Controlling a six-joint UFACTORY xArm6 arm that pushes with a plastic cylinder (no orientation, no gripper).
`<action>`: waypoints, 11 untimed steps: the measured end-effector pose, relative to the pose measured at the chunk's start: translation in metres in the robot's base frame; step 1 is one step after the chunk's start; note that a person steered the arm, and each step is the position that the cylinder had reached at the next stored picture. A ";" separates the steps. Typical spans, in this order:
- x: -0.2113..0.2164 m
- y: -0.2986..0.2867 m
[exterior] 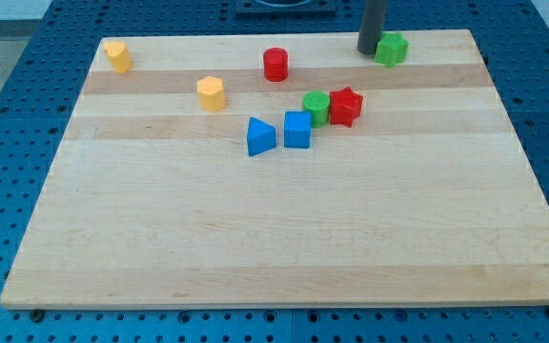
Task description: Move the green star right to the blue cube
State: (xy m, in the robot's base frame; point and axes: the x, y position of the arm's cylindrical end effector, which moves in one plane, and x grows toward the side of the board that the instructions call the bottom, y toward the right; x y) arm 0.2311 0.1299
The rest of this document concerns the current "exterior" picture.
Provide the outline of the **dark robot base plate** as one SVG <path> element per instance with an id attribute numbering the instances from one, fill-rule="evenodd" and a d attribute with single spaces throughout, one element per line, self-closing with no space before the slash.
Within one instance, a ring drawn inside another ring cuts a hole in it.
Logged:
<path id="1" fill-rule="evenodd" d="M 336 0 L 235 0 L 236 18 L 259 15 L 333 14 Z"/>

